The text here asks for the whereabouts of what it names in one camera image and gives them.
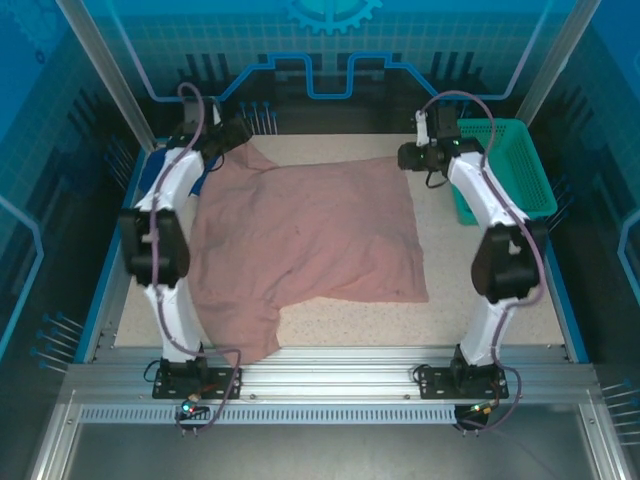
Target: speckled table surface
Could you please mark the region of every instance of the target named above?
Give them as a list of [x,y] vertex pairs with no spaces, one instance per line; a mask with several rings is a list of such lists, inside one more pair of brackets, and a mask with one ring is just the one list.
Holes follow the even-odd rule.
[[[410,135],[258,136],[254,145],[279,165],[303,165],[395,156]],[[458,223],[451,188],[427,190],[424,173],[407,173],[424,251],[429,303],[358,303],[316,298],[281,311],[282,346],[453,345],[466,333],[477,298],[471,261],[482,233]],[[519,310],[506,344],[564,343],[548,294]],[[160,333],[143,290],[132,282],[117,346],[160,346]]]

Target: gear logo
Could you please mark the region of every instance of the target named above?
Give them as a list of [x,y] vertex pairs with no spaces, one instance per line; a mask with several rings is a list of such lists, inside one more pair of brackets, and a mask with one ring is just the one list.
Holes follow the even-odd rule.
[[310,27],[314,34],[327,35],[360,28],[360,22],[371,20],[373,10],[380,7],[381,0],[287,0],[286,4],[289,20],[297,20],[300,28]]
[[58,31],[54,0],[0,0],[0,14],[10,14],[38,51],[44,50]]

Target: plastic basket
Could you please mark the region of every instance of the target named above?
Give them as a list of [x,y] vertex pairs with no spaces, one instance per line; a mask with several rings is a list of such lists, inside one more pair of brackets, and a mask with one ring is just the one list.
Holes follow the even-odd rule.
[[[463,137],[476,137],[485,147],[489,143],[491,124],[488,119],[463,119],[458,120],[458,125]],[[558,204],[540,157],[526,125],[520,120],[496,119],[496,140],[489,155],[489,165],[514,203],[530,218],[556,212]],[[477,225],[462,194],[457,188],[452,189],[459,222]]]

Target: pink towel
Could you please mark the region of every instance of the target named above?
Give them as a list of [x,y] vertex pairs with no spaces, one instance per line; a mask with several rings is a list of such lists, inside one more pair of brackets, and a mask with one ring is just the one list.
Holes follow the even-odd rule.
[[395,158],[278,167],[253,145],[238,147],[204,183],[190,251],[200,322],[214,345],[240,348],[244,364],[279,349],[286,305],[427,301]]

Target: pink cloth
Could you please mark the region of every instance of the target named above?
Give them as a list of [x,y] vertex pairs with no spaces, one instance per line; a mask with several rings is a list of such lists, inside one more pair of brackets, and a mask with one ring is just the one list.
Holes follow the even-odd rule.
[[278,167],[240,146],[204,183],[190,251],[200,322],[214,345],[240,348],[243,364],[279,349],[286,305],[317,296],[427,301],[413,202],[395,158]]

